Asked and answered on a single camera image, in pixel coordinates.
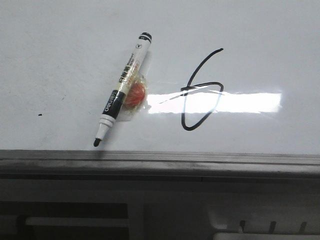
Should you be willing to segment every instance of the marker tip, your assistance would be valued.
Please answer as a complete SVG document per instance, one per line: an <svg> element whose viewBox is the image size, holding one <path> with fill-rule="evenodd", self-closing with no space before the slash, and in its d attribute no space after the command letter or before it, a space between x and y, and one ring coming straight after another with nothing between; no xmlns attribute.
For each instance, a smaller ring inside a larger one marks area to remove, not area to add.
<svg viewBox="0 0 320 240"><path fill-rule="evenodd" d="M100 141L101 141L101 139L96 138L96 139L94 140L93 146L97 147L97 146L99 145Z"/></svg>

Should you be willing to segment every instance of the marker barrel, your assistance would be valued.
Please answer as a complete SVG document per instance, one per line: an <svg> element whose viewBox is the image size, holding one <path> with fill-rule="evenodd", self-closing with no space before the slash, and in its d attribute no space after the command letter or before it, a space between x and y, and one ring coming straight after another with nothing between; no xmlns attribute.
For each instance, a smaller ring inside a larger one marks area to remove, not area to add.
<svg viewBox="0 0 320 240"><path fill-rule="evenodd" d="M146 57L151 41L152 37L147 32L143 32L139 36L130 59L125 65L118 80L117 86L112 91L111 96L103 109L102 115L100 116L100 125L95 137L96 139L102 141L107 131L112 128L115 123L128 92L135 81L135 77L138 75L139 69Z"/></svg>

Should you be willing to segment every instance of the whiteboard frame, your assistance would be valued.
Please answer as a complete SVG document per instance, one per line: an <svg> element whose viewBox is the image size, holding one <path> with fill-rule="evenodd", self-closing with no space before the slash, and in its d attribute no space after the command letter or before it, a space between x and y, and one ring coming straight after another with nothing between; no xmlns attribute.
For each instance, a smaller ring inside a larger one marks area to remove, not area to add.
<svg viewBox="0 0 320 240"><path fill-rule="evenodd" d="M320 155L0 150L0 175L318 178Z"/></svg>

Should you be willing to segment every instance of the handwritten number 6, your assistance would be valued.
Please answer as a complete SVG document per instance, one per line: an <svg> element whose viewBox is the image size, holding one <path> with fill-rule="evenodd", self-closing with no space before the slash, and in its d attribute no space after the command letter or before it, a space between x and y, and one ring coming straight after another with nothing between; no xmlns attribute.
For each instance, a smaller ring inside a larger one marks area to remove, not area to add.
<svg viewBox="0 0 320 240"><path fill-rule="evenodd" d="M206 63L206 61L208 61L213 55L221 52L222 50L223 50L223 48L220 48L220 49L215 50L212 53L210 53L199 64L199 66L194 70L194 72L191 75L186 87L181 88L182 96L184 97L183 110L182 110L182 113L181 113L181 124L182 124L182 127L187 131L192 131L192 130L195 130L197 127L199 127L210 116L210 114L212 114L212 112L215 110L215 108L217 107L217 105L219 103L221 93L224 91L224 86L223 86L222 83L217 82L217 81L211 81L211 82L205 82L205 83L196 84L196 85L193 85L193 86L191 86L191 84L192 84L192 81L194 80L195 76L197 75L197 73L201 69L201 67ZM187 126L186 125L186 101L187 101L188 93L192 89L196 89L196 88L204 87L204 86L209 86L209 85L218 85L218 86L220 86L220 90L219 90L220 94L219 94L218 99L216 101L216 105L210 111L208 111L196 124L194 124L192 126Z"/></svg>

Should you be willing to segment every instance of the black ink drawing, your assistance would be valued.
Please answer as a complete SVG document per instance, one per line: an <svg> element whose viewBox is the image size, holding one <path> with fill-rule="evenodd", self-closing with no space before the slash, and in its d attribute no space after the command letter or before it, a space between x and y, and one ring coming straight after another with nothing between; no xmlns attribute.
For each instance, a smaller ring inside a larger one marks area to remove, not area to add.
<svg viewBox="0 0 320 240"><path fill-rule="evenodd" d="M220 96L221 96L222 92L224 91L224 86L223 86L222 83L217 82L217 81L211 81L211 82L205 82L205 83L196 84L196 85L193 85L193 86L191 86L191 84L192 84L192 81L194 80L196 74L201 69L201 67L206 63L206 61L208 61L213 55L221 52L222 50L223 50L223 48L220 48L220 49L215 50L212 53L210 53L199 64L199 66L195 69L195 71L191 75L186 87L181 88L181 91L182 91L182 95L181 96L184 97L183 110L182 110L182 113L181 113L181 124L182 124L182 127L187 131L192 131L192 130L195 130L197 127L199 127L210 116L210 114L212 114L212 112L215 110L215 108L217 107L217 105L219 103ZM215 106L211 110L209 110L196 124L194 124L192 126L187 126L186 125L186 101L187 101L188 93L191 92L191 90L195 90L197 88L205 87L205 86L209 86L209 85L218 85L218 86L220 86L219 96L218 96L218 99L216 101Z"/></svg>

